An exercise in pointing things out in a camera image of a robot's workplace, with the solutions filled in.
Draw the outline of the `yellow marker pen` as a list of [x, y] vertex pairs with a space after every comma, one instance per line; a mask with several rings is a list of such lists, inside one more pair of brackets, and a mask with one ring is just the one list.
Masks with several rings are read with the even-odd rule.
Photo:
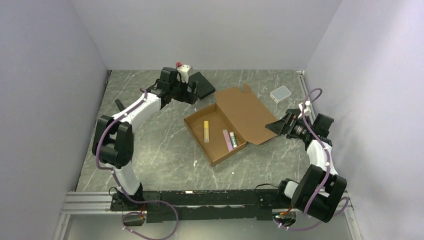
[[205, 143], [210, 142], [210, 124], [208, 120], [203, 122], [203, 139]]

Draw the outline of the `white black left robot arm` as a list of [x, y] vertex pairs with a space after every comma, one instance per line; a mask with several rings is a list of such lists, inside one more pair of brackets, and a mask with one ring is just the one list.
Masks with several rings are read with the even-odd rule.
[[119, 113], [102, 115], [96, 123], [92, 153], [100, 170], [109, 170], [124, 195], [124, 204], [131, 210], [144, 203], [143, 186], [132, 165], [134, 131], [152, 114], [171, 100], [193, 105], [197, 99], [197, 83], [189, 84], [191, 65], [163, 67], [155, 83], [141, 89], [142, 95], [128, 107], [119, 106]]

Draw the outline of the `green white glue stick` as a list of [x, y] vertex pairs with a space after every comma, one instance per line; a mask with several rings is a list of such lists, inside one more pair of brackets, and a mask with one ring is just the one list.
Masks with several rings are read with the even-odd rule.
[[235, 149], [238, 146], [235, 133], [230, 132], [229, 136], [230, 136], [230, 141], [231, 141], [232, 147]]

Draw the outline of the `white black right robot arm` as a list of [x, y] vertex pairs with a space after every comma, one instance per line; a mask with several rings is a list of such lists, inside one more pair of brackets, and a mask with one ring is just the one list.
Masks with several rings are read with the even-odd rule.
[[333, 122], [332, 117], [320, 113], [311, 123], [303, 120], [300, 109], [292, 108], [280, 120], [265, 126], [279, 136], [302, 140], [310, 163], [300, 182], [289, 178], [280, 182], [276, 203], [324, 223], [332, 219], [347, 187], [347, 180], [339, 176], [332, 161], [333, 144], [328, 135]]

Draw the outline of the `brown cardboard box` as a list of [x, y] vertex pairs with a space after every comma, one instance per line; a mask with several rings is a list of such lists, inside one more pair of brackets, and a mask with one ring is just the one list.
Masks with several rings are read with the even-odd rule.
[[[216, 102], [184, 118], [184, 124], [212, 167], [241, 151], [247, 143], [260, 145], [276, 137], [265, 128], [277, 118], [248, 84], [215, 92]], [[209, 143], [204, 142], [204, 121], [209, 121]], [[234, 132], [237, 147], [228, 151], [223, 130]]]

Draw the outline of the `pink pen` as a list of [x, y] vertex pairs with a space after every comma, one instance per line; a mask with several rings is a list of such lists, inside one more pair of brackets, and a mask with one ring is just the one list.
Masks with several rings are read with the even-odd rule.
[[233, 148], [233, 144], [231, 142], [230, 134], [229, 134], [227, 129], [224, 129], [222, 131], [222, 133], [223, 133], [223, 136], [224, 136], [224, 140], [225, 140], [227, 149], [228, 149], [229, 152], [231, 152], [234, 148]]

